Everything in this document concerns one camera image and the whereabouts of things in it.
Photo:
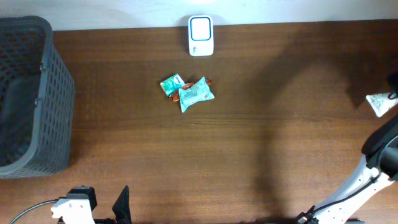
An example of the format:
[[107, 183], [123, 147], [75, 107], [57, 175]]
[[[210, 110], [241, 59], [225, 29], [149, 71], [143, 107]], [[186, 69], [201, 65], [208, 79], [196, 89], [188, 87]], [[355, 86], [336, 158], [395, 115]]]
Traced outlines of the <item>white bamboo print tube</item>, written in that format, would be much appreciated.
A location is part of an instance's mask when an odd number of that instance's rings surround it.
[[367, 95], [366, 100], [374, 110], [376, 116], [380, 118], [397, 105], [397, 93]]

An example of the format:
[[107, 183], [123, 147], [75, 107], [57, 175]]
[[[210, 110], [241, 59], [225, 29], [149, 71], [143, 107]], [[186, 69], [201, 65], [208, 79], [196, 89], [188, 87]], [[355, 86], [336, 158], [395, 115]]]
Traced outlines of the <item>green tissue pack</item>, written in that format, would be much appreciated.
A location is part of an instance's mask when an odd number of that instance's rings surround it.
[[160, 87], [167, 97], [171, 96], [176, 90], [185, 85], [184, 80], [179, 74], [174, 74], [168, 79], [160, 82]]

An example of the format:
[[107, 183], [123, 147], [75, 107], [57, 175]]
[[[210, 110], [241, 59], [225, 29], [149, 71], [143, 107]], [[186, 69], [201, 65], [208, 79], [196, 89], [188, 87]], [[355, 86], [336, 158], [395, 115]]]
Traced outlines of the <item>teal plastic pouch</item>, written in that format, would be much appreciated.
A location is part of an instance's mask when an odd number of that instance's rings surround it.
[[180, 109], [181, 112], [185, 112], [187, 108], [200, 101], [208, 101], [215, 98], [214, 94], [211, 92], [209, 84], [206, 82], [206, 78], [202, 77], [190, 88], [186, 90], [180, 88], [178, 90], [178, 95], [180, 97]]

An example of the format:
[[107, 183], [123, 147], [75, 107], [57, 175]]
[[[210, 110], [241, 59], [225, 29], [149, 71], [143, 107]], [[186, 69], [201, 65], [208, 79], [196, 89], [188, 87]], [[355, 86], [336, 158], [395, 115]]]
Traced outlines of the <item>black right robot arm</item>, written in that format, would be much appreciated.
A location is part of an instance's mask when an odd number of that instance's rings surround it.
[[338, 190], [301, 213], [296, 223], [348, 223], [373, 195], [397, 182], [397, 116], [368, 137], [361, 153], [357, 168]]

